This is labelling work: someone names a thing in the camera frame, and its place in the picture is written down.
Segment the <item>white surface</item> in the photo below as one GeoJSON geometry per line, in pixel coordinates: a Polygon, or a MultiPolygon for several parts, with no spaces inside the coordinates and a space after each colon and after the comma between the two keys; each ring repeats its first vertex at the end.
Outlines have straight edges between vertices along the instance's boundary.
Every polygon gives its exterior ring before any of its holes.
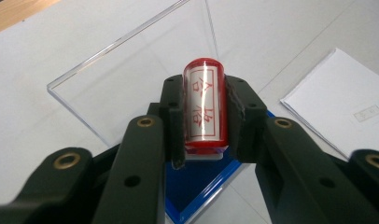
{"type": "Polygon", "coordinates": [[[356,149],[379,150],[379,76],[340,49],[282,103],[347,158],[356,149]]]}
{"type": "MultiPolygon", "coordinates": [[[[61,1],[0,33],[0,203],[14,199],[51,152],[105,149],[46,86],[124,34],[129,28],[119,21],[139,12],[139,4],[161,11],[173,2],[61,1]],[[133,14],[120,13],[124,8],[133,14]]],[[[210,0],[210,7],[227,74],[247,80],[277,116],[292,118],[279,99],[335,47],[379,74],[379,0],[210,0]]],[[[196,222],[270,223],[253,168],[196,222]]]]}

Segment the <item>screw hole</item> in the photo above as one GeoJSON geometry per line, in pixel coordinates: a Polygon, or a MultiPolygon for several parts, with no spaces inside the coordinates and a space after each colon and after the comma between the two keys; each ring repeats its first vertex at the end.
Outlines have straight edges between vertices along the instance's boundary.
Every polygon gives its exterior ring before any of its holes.
{"type": "Polygon", "coordinates": [[[143,118],[137,121],[137,125],[140,127],[146,128],[146,127],[154,125],[154,122],[155,122],[154,119],[143,118]]]}
{"type": "Polygon", "coordinates": [[[64,170],[68,169],[70,167],[75,166],[81,157],[79,154],[75,152],[67,152],[63,154],[62,156],[58,157],[55,162],[53,163],[53,166],[55,169],[58,170],[64,170]]]}
{"type": "Polygon", "coordinates": [[[131,175],[128,178],[125,179],[125,186],[128,188],[133,188],[139,185],[141,182],[140,176],[138,175],[131,175]]]}
{"type": "Polygon", "coordinates": [[[291,122],[286,119],[276,119],[274,121],[274,124],[276,124],[277,126],[281,128],[291,128],[292,126],[291,122]]]}
{"type": "Polygon", "coordinates": [[[334,189],[335,188],[335,183],[331,179],[327,177],[321,177],[319,180],[320,184],[326,188],[329,189],[334,189]]]}
{"type": "Polygon", "coordinates": [[[171,102],[171,103],[169,103],[169,106],[170,106],[170,107],[176,107],[176,106],[178,106],[178,104],[175,103],[175,102],[171,102]]]}

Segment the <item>label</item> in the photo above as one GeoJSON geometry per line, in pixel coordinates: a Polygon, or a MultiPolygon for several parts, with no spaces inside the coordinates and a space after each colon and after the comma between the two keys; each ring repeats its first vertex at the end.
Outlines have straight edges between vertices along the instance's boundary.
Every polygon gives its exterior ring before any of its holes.
{"type": "Polygon", "coordinates": [[[354,114],[358,122],[373,118],[377,115],[379,115],[379,107],[377,105],[372,105],[354,114]]]}
{"type": "Polygon", "coordinates": [[[218,70],[214,66],[194,67],[187,74],[190,141],[219,140],[218,70]]]}

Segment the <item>paper sheet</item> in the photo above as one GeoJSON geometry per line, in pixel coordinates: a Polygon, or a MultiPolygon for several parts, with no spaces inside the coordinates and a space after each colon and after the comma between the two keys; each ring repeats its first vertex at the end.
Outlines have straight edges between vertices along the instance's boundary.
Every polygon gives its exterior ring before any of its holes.
{"type": "Polygon", "coordinates": [[[347,158],[379,150],[379,76],[340,49],[281,102],[347,158]]]}

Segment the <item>black plastic part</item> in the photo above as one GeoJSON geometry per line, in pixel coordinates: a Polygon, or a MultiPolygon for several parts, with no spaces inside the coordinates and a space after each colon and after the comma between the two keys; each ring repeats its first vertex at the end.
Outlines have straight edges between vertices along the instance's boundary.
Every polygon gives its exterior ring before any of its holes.
{"type": "Polygon", "coordinates": [[[379,151],[355,151],[348,163],[348,173],[356,186],[379,211],[379,151]]]}
{"type": "Polygon", "coordinates": [[[116,145],[93,158],[94,172],[96,176],[109,172],[117,155],[120,145],[116,145]]]}
{"type": "Polygon", "coordinates": [[[164,222],[163,141],[160,118],[129,123],[92,223],[164,222]]]}
{"type": "MultiPolygon", "coordinates": [[[[175,169],[185,163],[184,149],[184,104],[183,77],[176,75],[164,80],[159,104],[159,116],[163,120],[166,144],[166,161],[171,161],[175,169]]],[[[149,112],[155,111],[151,104],[149,112]]]]}
{"type": "Polygon", "coordinates": [[[273,223],[379,223],[379,213],[302,127],[269,118],[256,174],[273,223]]]}
{"type": "Polygon", "coordinates": [[[256,163],[263,150],[262,132],[267,107],[251,87],[238,77],[226,76],[228,132],[232,156],[256,163]]]}
{"type": "Polygon", "coordinates": [[[148,115],[160,116],[160,103],[151,103],[149,104],[148,115]]]}
{"type": "Polygon", "coordinates": [[[18,197],[0,206],[0,223],[87,222],[91,218],[81,216],[77,209],[83,193],[91,187],[93,176],[92,156],[86,149],[70,147],[49,155],[29,177],[18,197]],[[55,166],[63,155],[67,157],[55,166]]]}

